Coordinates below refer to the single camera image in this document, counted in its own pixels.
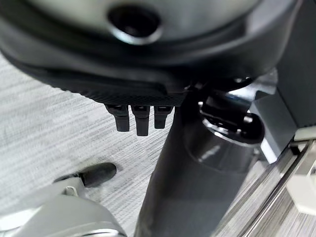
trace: gray textured floor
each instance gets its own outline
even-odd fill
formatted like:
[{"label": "gray textured floor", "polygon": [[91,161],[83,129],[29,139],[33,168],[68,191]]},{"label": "gray textured floor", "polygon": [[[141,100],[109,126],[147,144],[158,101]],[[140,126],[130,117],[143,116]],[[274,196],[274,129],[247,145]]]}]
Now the gray textured floor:
[{"label": "gray textured floor", "polygon": [[[133,119],[129,133],[118,133],[103,105],[30,79],[0,57],[0,212],[56,177],[112,161],[117,176],[87,194],[132,236],[171,117],[165,130],[155,130],[151,116],[148,137],[136,136]],[[238,235],[278,182],[279,169],[255,164],[215,236]],[[316,236],[315,227],[316,218],[298,214],[284,192],[255,236]]]}]

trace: metal cylinder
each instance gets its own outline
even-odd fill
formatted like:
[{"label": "metal cylinder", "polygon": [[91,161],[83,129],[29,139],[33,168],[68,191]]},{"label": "metal cylinder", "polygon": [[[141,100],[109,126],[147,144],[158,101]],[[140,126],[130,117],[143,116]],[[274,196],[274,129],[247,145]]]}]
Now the metal cylinder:
[{"label": "metal cylinder", "polygon": [[234,200],[253,162],[256,143],[234,142],[203,124],[198,105],[175,112],[151,176],[135,237],[209,237]]}]

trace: white plastic part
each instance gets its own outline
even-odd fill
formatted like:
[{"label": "white plastic part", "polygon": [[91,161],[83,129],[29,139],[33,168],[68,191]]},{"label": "white plastic part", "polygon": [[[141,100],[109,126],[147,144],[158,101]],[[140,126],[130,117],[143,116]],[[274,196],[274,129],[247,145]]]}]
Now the white plastic part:
[{"label": "white plastic part", "polygon": [[304,141],[316,139],[316,126],[303,127],[295,133],[294,141]]},{"label": "white plastic part", "polygon": [[299,212],[316,215],[316,145],[304,155],[286,188]]},{"label": "white plastic part", "polygon": [[272,150],[266,138],[264,138],[261,143],[261,150],[263,154],[265,155],[269,164],[272,164],[277,161],[277,156],[275,155],[274,151]]}]

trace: black rubber foot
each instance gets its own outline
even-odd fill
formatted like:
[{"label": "black rubber foot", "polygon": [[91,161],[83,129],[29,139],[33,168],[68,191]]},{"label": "black rubber foot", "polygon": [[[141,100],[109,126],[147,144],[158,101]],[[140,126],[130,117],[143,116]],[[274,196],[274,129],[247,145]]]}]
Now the black rubber foot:
[{"label": "black rubber foot", "polygon": [[117,168],[113,163],[101,163],[89,166],[77,173],[59,177],[58,179],[54,180],[54,183],[73,177],[79,177],[82,179],[85,187],[94,188],[112,179],[116,173]]}]

